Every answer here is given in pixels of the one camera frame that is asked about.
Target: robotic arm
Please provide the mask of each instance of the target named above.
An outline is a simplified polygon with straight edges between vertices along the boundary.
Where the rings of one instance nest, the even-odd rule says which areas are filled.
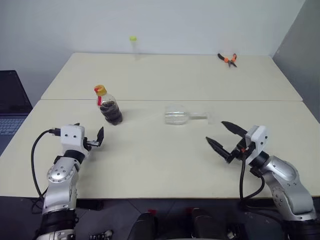
[[[47,173],[48,188],[36,239],[75,240],[78,172],[92,147],[101,145],[104,128],[99,130],[96,141],[88,141],[85,128],[78,123],[52,129],[50,133],[60,136],[63,156],[56,157]]]
[[[297,169],[289,162],[269,156],[263,151],[268,142],[267,128],[253,126],[247,132],[231,122],[223,121],[222,124],[242,139],[231,153],[217,141],[207,137],[211,147],[227,163],[234,158],[244,161],[251,166],[251,173],[265,180],[291,240],[320,239],[320,222],[317,220],[313,200],[300,182]]]

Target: pliers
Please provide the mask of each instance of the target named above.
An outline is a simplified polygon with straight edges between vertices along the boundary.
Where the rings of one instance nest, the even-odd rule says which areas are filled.
[[[231,60],[229,60],[227,57],[223,57],[220,53],[218,53],[218,58],[220,58],[221,60],[223,60],[225,63],[229,64],[229,68],[231,65],[237,67],[237,65],[235,65],[235,61],[237,59],[237,54],[233,54],[233,57]]]

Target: white wall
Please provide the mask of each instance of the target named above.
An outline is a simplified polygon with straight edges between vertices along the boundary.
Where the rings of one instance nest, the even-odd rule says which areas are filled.
[[[33,104],[72,52],[273,56],[305,0],[0,0],[0,70]]]

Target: laptop keyboard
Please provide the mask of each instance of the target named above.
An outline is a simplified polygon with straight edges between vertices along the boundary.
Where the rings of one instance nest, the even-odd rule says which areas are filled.
[[[24,122],[24,119],[18,118],[0,118],[0,136],[3,135],[14,135],[21,124]]]

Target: brown liquid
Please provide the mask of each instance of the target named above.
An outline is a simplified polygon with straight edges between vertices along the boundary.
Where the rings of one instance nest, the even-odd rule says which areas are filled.
[[[113,125],[118,125],[123,120],[118,104],[114,101],[104,102],[100,106],[100,111],[104,115],[105,120]]]

